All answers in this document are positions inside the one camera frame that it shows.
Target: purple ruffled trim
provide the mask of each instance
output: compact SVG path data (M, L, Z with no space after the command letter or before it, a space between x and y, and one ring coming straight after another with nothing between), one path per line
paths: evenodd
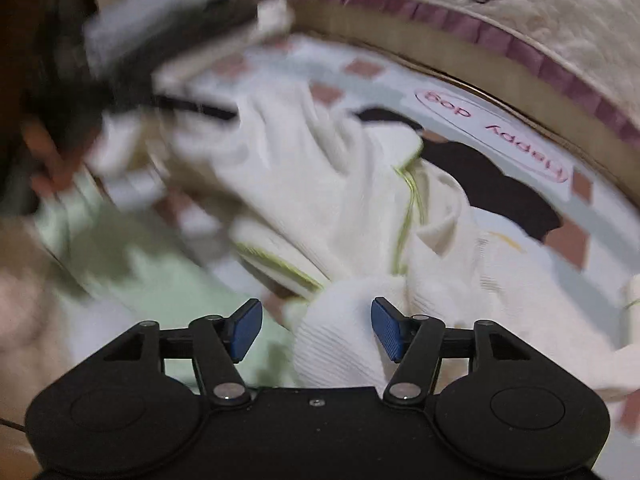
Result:
M600 120L621 140L640 148L640 130L609 100L577 75L556 63L529 43L479 18L417 0L328 0L345 6L361 6L406 20L423 22L520 63L532 75L567 96Z

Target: screw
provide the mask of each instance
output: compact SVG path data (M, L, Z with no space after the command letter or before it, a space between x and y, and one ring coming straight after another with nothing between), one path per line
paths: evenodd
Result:
M222 383L213 388L213 394L225 400L237 399L244 394L246 389L238 383Z
M421 392L420 386L413 383L396 383L389 388L389 393L396 399L415 399Z

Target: mint green fabric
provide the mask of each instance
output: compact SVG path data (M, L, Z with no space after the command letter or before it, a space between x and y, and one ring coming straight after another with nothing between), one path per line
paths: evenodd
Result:
M153 319L162 328L182 328L207 314L228 316L248 299L188 259L170 236L119 211L87 173L76 186L58 202L45 204L36 226L84 293L113 298L135 319ZM77 287L62 279L58 285L62 303L81 301ZM298 386L292 345L292 334L264 311L260 335L238 365L242 378L253 386ZM166 371L193 386L190 361L167 361Z

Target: black cable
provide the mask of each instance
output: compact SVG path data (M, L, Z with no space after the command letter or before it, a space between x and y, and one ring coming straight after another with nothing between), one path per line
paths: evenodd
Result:
M12 430L21 431L23 433L26 432L26 428L21 426L20 424L16 424L15 422L11 422L10 420L6 420L5 418L0 417L0 426L6 426L11 428Z

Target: small screw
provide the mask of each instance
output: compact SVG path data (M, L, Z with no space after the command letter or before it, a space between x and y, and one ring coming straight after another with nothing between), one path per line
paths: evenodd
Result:
M237 399L244 394L246 389L238 383L222 383L213 388L213 394L225 400Z
M389 393L396 399L415 399L421 392L420 386L413 383L396 383L389 388Z

